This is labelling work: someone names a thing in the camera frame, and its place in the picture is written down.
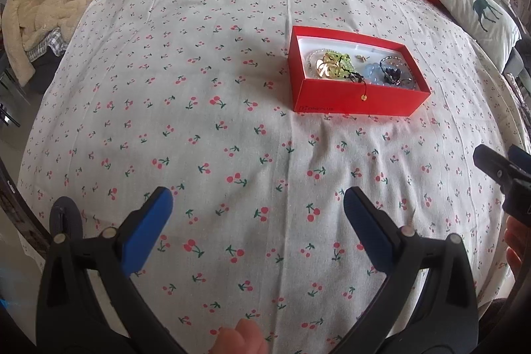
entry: white pillow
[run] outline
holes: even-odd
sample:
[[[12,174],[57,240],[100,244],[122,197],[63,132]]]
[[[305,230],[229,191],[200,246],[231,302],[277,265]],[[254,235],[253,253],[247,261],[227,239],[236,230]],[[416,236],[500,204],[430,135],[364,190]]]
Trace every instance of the white pillow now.
[[[488,57],[503,71],[509,54],[521,39],[512,18],[493,0],[440,0],[459,26],[474,38]]]

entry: blue gripper pad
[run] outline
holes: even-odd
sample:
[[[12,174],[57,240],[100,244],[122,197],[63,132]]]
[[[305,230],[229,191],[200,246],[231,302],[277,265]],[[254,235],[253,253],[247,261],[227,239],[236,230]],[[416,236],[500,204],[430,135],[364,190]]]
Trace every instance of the blue gripper pad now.
[[[145,215],[121,249],[121,269],[126,276],[142,270],[172,209],[172,193],[167,188],[159,187],[138,211]]]
[[[353,188],[345,192],[343,207],[374,268],[390,274],[394,268],[392,244]]]
[[[523,151],[518,146],[512,145],[509,147],[508,160],[531,175],[531,155],[529,153]]]

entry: white bedsheet with cherry pattern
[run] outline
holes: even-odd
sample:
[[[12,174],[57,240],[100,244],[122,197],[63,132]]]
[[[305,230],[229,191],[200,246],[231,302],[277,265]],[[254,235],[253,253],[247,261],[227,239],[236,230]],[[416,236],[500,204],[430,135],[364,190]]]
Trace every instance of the white bedsheet with cherry pattern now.
[[[409,118],[293,113],[295,24],[404,43],[431,97]],[[406,0],[94,0],[42,101],[19,188],[45,226],[68,195],[95,236],[166,186],[173,214],[131,277],[179,343],[204,353],[247,318],[273,353],[320,354],[384,279],[344,191],[362,187],[423,236],[460,234],[482,305],[508,268],[503,197],[472,153],[525,147],[524,136],[489,59]]]

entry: jewelry box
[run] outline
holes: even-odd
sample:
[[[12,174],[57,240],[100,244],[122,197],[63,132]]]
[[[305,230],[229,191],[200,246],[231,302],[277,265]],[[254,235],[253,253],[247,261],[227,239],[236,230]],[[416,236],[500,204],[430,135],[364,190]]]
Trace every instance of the jewelry box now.
[[[431,94],[405,45],[354,32],[293,26],[288,64],[299,113],[410,116]]]

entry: red box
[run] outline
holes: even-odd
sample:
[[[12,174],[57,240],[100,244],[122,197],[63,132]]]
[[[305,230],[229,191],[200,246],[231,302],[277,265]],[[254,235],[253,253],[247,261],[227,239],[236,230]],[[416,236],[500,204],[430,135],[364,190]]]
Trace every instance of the red box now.
[[[365,90],[364,83],[307,77],[304,71],[305,60],[300,47],[301,41],[304,40],[303,37],[358,43],[378,47],[382,51],[394,51],[395,55],[399,53],[408,64],[417,89],[367,84]],[[323,41],[323,47],[320,48],[329,48],[326,46],[326,41]],[[293,111],[298,113],[410,116],[431,94],[418,65],[405,45],[354,32],[293,26],[288,64],[293,93]],[[365,101],[361,99],[364,93],[367,96]]]

